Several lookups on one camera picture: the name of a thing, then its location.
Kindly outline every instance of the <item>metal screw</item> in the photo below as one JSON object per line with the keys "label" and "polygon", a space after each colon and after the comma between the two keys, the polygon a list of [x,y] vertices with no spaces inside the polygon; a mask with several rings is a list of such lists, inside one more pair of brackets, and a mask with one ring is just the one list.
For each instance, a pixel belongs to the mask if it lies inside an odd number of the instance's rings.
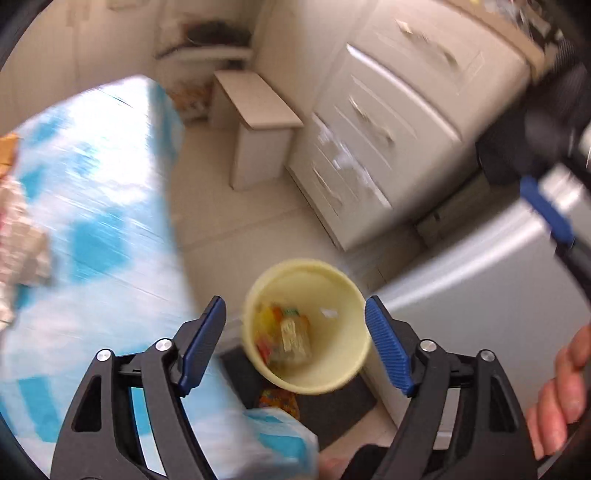
{"label": "metal screw", "polygon": [[437,344],[433,340],[423,340],[420,346],[423,352],[434,352],[437,349]]}
{"label": "metal screw", "polygon": [[156,342],[156,350],[159,350],[161,352],[165,352],[170,347],[172,347],[172,345],[173,345],[173,343],[170,339],[163,338],[162,340],[158,340],[158,342]]}
{"label": "metal screw", "polygon": [[480,352],[480,357],[485,362],[492,362],[496,358],[495,354],[492,353],[490,350],[483,350],[482,352]]}
{"label": "metal screw", "polygon": [[111,350],[101,350],[99,353],[96,354],[96,359],[99,362],[104,362],[111,358]]}

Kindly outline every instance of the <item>tiled floor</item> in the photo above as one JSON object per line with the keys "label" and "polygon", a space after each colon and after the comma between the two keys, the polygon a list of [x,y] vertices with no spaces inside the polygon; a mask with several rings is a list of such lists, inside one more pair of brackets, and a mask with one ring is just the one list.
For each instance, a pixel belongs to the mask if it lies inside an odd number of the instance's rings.
{"label": "tiled floor", "polygon": [[378,402],[373,410],[352,429],[320,453],[321,461],[334,464],[331,477],[339,478],[359,448],[368,443],[389,447],[396,435],[396,425]]}
{"label": "tiled floor", "polygon": [[421,251],[417,237],[402,231],[341,252],[287,172],[278,180],[234,191],[229,176],[235,138],[234,132],[205,123],[188,127],[171,176],[173,224],[198,307],[221,295],[229,317],[237,316],[258,276],[295,257],[331,263],[370,293]]}

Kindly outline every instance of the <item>finger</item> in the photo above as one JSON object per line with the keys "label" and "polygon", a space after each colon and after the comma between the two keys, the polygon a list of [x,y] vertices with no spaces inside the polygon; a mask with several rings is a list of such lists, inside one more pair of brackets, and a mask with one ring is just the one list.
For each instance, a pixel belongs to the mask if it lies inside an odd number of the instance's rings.
{"label": "finger", "polygon": [[587,393],[583,375],[575,368],[567,348],[558,352],[554,366],[558,403],[566,422],[574,423],[585,410]]}
{"label": "finger", "polygon": [[538,410],[537,405],[530,407],[525,414],[527,429],[530,431],[531,444],[534,447],[534,455],[536,460],[540,460],[544,456],[544,447],[540,440],[540,431],[538,429]]}
{"label": "finger", "polygon": [[546,383],[540,391],[538,398],[538,429],[546,455],[556,453],[566,442],[566,421],[558,403],[554,380]]}
{"label": "finger", "polygon": [[569,355],[576,368],[583,368],[591,358],[591,325],[581,328],[569,345]]}

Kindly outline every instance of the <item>blue patterned fabric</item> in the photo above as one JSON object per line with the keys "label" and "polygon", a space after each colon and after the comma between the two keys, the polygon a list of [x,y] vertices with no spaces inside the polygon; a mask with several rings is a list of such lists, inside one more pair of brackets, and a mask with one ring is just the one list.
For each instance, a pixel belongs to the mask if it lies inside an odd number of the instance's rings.
{"label": "blue patterned fabric", "polygon": [[[48,474],[93,355],[105,347],[117,355],[143,351],[205,306],[191,302],[168,223],[165,191],[183,126],[159,85],[132,77],[90,90],[18,133],[14,174],[33,221],[49,233],[53,271],[50,284],[18,292],[17,319],[0,349],[0,411]],[[132,395],[148,466],[164,473],[143,392]],[[314,475],[313,435],[280,434],[295,435],[303,450],[258,437],[217,360],[183,404],[220,479],[265,469],[281,479]]]}

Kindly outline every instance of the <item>dresser drawer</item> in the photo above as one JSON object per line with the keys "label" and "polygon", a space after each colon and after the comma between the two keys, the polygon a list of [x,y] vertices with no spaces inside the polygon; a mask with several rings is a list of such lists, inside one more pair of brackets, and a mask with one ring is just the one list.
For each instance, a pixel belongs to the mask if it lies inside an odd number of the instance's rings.
{"label": "dresser drawer", "polygon": [[408,85],[349,46],[317,114],[396,207],[425,194],[460,149],[458,133]]}
{"label": "dresser drawer", "polygon": [[464,137],[525,87],[526,61],[484,26],[435,0],[381,0],[351,42],[404,79]]}
{"label": "dresser drawer", "polygon": [[344,153],[323,134],[325,129],[314,117],[307,122],[288,169],[335,243],[347,250],[383,232],[400,215],[343,162]]}

